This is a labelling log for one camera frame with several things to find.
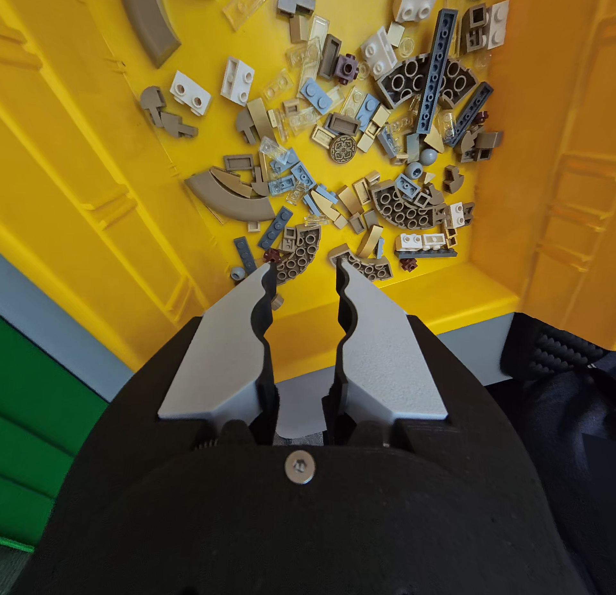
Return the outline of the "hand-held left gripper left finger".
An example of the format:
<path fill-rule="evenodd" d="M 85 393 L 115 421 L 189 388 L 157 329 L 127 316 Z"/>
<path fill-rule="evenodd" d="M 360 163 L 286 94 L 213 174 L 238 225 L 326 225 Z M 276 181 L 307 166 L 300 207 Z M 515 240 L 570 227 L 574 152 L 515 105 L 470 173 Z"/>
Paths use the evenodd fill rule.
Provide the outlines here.
<path fill-rule="evenodd" d="M 274 263 L 265 263 L 211 306 L 198 323 L 158 409 L 165 420 L 204 420 L 220 435 L 244 422 L 257 444 L 272 445 L 280 409 L 265 334 L 277 295 Z"/>

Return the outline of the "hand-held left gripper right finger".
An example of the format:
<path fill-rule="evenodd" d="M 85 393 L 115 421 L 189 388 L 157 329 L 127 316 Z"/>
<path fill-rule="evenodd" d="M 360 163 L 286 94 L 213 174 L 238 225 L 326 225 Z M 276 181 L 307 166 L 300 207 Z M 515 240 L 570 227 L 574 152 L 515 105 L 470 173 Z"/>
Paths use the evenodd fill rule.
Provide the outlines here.
<path fill-rule="evenodd" d="M 441 422 L 448 411 L 405 310 L 349 260 L 336 262 L 334 380 L 322 398 L 326 445 L 346 445 L 361 424 L 388 435 L 396 421 Z"/>

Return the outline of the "pile of lego pieces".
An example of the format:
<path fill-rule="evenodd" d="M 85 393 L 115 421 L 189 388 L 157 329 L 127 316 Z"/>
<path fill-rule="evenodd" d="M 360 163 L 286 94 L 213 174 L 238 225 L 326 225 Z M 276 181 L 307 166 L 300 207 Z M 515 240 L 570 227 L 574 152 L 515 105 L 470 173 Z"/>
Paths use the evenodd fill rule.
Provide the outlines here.
<path fill-rule="evenodd" d="M 247 19 L 266 0 L 231 0 L 223 14 L 234 30 L 245 29 Z M 209 211 L 232 223 L 272 218 L 271 200 L 287 196 L 281 208 L 287 223 L 274 245 L 274 225 L 262 234 L 259 247 L 266 260 L 279 260 L 278 288 L 291 296 L 286 315 L 305 316 L 333 306 L 326 284 L 333 273 L 311 271 L 321 242 L 328 245 L 328 263 L 348 259 L 370 281 L 385 284 L 392 279 L 394 254 L 408 272 L 420 259 L 454 258 L 456 233 L 473 221 L 473 203 L 454 204 L 455 191 L 463 182 L 457 165 L 445 169 L 443 185 L 433 180 L 431 164 L 443 142 L 453 145 L 456 122 L 437 123 L 450 115 L 458 99 L 470 91 L 491 90 L 479 84 L 471 68 L 452 55 L 443 65 L 441 90 L 434 100 L 432 130 L 424 129 L 421 95 L 428 77 L 429 54 L 412 56 L 401 48 L 395 54 L 395 29 L 413 19 L 409 5 L 394 6 L 389 31 L 378 29 L 362 45 L 343 42 L 329 32 L 329 20 L 314 14 L 318 0 L 277 0 L 276 14 L 289 22 L 290 46 L 286 69 L 263 85 L 260 97 L 250 96 L 255 70 L 229 53 L 230 45 L 242 47 L 253 60 L 265 56 L 265 64 L 281 49 L 273 33 L 273 21 L 263 20 L 255 32 L 233 41 L 214 22 L 213 5 L 190 4 L 198 13 L 192 47 L 181 52 L 177 64 L 192 73 L 207 73 L 198 80 L 212 82 L 224 74 L 220 95 L 239 105 L 235 127 L 245 142 L 261 142 L 256 167 L 235 166 L 249 155 L 226 156 L 224 168 L 213 164 L 222 142 L 230 139 L 224 122 L 229 111 L 202 124 L 200 151 L 182 151 L 181 170 L 173 169 L 178 184 L 196 217 Z"/>

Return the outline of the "yellow plastic bin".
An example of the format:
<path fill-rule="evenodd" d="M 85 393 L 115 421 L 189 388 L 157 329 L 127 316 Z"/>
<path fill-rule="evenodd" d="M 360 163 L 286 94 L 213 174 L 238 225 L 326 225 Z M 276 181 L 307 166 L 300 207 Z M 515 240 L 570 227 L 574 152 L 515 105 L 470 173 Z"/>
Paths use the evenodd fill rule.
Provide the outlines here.
<path fill-rule="evenodd" d="M 251 99 L 284 68 L 297 91 L 277 0 L 238 29 L 231 1 L 163 0 L 181 46 L 157 68 L 122 0 L 1 0 L 1 255 L 62 316 L 29 296 L 24 313 L 1 305 L 106 400 L 230 287 L 246 227 L 184 185 L 254 150 L 219 94 L 227 57 L 255 69 Z M 491 383 L 504 331 L 490 317 L 515 308 L 615 346 L 615 0 L 510 0 L 506 42 L 480 58 L 504 139 L 449 199 L 474 199 L 474 223 L 457 260 L 392 261 L 382 286 Z"/>

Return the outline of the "black elbow rest pad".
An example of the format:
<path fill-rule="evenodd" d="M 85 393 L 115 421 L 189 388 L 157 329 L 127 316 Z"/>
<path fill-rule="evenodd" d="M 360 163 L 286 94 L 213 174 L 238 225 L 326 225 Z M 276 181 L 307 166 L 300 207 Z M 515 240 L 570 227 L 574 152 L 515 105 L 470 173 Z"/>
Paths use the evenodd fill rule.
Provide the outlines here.
<path fill-rule="evenodd" d="M 610 353 L 574 334 L 523 313 L 514 313 L 500 369 L 518 381 L 535 381 L 584 369 Z"/>

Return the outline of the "green plastic bin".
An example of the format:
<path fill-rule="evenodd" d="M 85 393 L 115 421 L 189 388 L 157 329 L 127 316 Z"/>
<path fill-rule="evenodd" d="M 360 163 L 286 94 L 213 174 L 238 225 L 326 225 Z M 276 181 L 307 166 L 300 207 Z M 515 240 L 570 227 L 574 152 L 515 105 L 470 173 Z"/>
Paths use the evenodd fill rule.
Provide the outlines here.
<path fill-rule="evenodd" d="M 1 544 L 31 551 L 107 402 L 1 319 Z"/>

